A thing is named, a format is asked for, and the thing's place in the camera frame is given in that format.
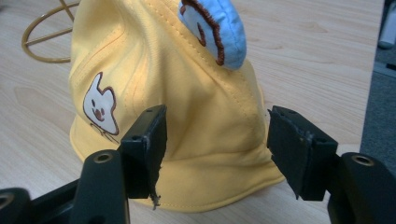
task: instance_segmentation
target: yellow hat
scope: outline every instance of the yellow hat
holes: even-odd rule
[[[82,160],[117,149],[142,111],[167,105],[160,208],[203,212],[284,177],[265,146],[262,95],[244,51],[225,44],[221,55],[204,46],[202,34],[211,44],[201,29],[207,24],[201,21],[197,38],[191,18],[181,18],[191,10],[186,2],[81,1],[72,39],[69,84],[77,115],[70,139]],[[235,41],[243,46],[245,39]],[[238,57],[227,62],[237,51],[240,65]],[[223,63],[217,56],[225,56]]]

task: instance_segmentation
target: cartoon ghost patch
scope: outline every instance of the cartoon ghost patch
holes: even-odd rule
[[[216,63],[231,70],[246,58],[244,26],[228,0],[181,0],[178,16],[215,57]]]
[[[119,127],[113,116],[117,105],[116,97],[111,87],[100,89],[102,76],[103,73],[100,72],[94,78],[85,95],[83,108],[85,115],[92,122],[91,126],[98,129],[101,135],[110,141],[115,141],[110,134],[119,134]]]

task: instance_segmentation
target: screw hole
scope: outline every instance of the screw hole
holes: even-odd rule
[[[360,155],[352,156],[352,160],[357,162],[358,164],[364,165],[364,166],[374,166],[375,165],[375,163],[371,159],[364,157],[364,156],[360,156]]]
[[[105,163],[113,159],[113,156],[109,153],[102,153],[93,159],[96,163]]]

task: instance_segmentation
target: black plastic part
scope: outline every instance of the black plastic part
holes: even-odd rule
[[[127,195],[132,199],[151,197],[154,208],[159,196],[155,185],[166,150],[166,106],[157,105],[144,111],[121,140]]]
[[[68,223],[76,195],[78,180],[70,182],[32,201],[36,224]]]
[[[102,150],[84,161],[70,223],[129,223],[117,150]]]
[[[322,201],[337,142],[293,110],[273,106],[267,146],[296,197]]]
[[[32,223],[31,201],[25,189],[0,190],[0,223]]]
[[[349,152],[337,168],[343,192],[331,192],[328,210],[333,224],[396,223],[396,180],[383,163]]]

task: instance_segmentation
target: hat seam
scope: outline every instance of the hat seam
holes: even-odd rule
[[[236,103],[238,104],[239,108],[242,110],[242,113],[243,113],[243,115],[244,115],[244,117],[245,117],[245,120],[247,120],[247,122],[248,122],[248,123],[250,124],[250,126],[251,126],[250,130],[253,131],[253,130],[254,130],[254,129],[253,129],[254,120],[250,120],[250,119],[248,118],[248,114],[247,114],[246,110],[244,109],[244,107],[242,107],[240,101],[237,99],[236,94],[235,94],[234,92],[232,92],[232,90],[231,90],[231,88],[229,87],[229,85],[228,85],[227,83],[225,83],[224,80],[222,80],[222,78],[221,78],[221,76],[219,75],[219,73],[218,73],[218,72],[216,71],[216,69],[207,61],[206,57],[203,56],[203,54],[201,53],[201,51],[198,50],[198,48],[196,48],[196,47],[186,38],[186,36],[183,35],[183,34],[180,32],[180,30],[178,30],[178,29],[176,28],[176,26],[175,26],[174,24],[171,24],[170,21],[169,21],[167,18],[165,18],[165,16],[164,16],[157,8],[149,2],[149,0],[145,0],[145,2],[155,11],[155,13],[156,13],[157,15],[159,15],[161,18],[163,18],[163,19],[165,20],[166,23],[168,23],[174,30],[176,30],[177,33],[178,33],[185,41],[187,41],[187,43],[189,44],[189,46],[190,46],[191,48],[193,48],[193,49],[200,55],[200,58],[204,61],[204,63],[205,63],[208,67],[210,67],[210,69],[216,74],[216,76],[219,78],[218,81],[220,81],[220,82],[223,84],[223,86],[227,89],[228,93],[231,94],[231,96],[233,97],[233,99],[234,99],[234,100],[236,101]],[[230,73],[232,72],[232,71],[230,71],[230,70],[228,70],[228,69],[226,69],[226,68],[223,68],[223,67],[220,67],[220,69],[227,70],[227,71],[228,71],[228,75],[230,75]],[[237,71],[236,71],[236,74],[237,74],[238,76],[240,76],[240,77],[243,79],[244,85],[247,85],[247,81],[246,81],[246,79],[244,78],[244,76],[242,75],[241,71],[240,71],[240,70],[237,70]],[[252,95],[252,92],[251,92],[251,89],[250,89],[250,88],[247,88],[247,89],[248,89],[248,92],[249,92],[248,95],[249,95],[250,99],[254,99],[254,98],[253,98],[253,95]]]
[[[133,92],[128,91],[127,95],[124,97],[124,104],[125,104],[125,105],[127,105],[127,99],[129,99],[128,95],[132,95],[132,99],[134,99],[134,97],[136,96],[136,92],[137,92],[138,86],[140,86],[140,83],[142,82],[142,78],[143,78],[143,76],[139,76],[139,78],[138,78],[137,81],[136,81],[136,85],[134,85],[134,91],[133,91]],[[145,92],[145,91],[146,91],[146,85],[142,85],[142,86],[143,86],[142,92]],[[140,97],[140,101],[141,101],[141,105],[142,105],[144,108],[146,108],[146,103],[145,103],[144,95],[142,95],[142,96]],[[137,104],[131,104],[131,105],[132,105],[132,108],[133,108],[134,113],[135,113],[136,115],[139,114],[139,113],[136,111],[136,105],[137,105]]]
[[[119,5],[116,3],[114,4],[115,9],[118,11],[118,13],[120,14],[120,9],[119,9]],[[91,50],[91,52],[94,52],[92,54],[87,55],[84,60],[79,64],[79,66],[76,68],[75,72],[73,73],[72,76],[77,76],[78,74],[80,74],[85,68],[86,66],[89,64],[89,62],[96,56],[98,55],[100,52],[102,52],[104,49],[107,49],[107,47],[111,44],[113,44],[114,42],[116,42],[118,39],[120,39],[124,34],[125,34],[125,20],[122,16],[121,20],[122,20],[122,24],[120,25],[122,32],[120,35],[114,37],[114,39],[112,40],[107,40],[112,34],[114,34],[115,30],[114,29],[110,34],[108,34],[101,42],[99,42],[97,45],[95,45],[94,49],[95,50]],[[76,82],[74,83],[74,86],[78,86],[79,83],[81,82],[81,80],[84,78],[85,76],[80,76],[79,79],[76,80]]]

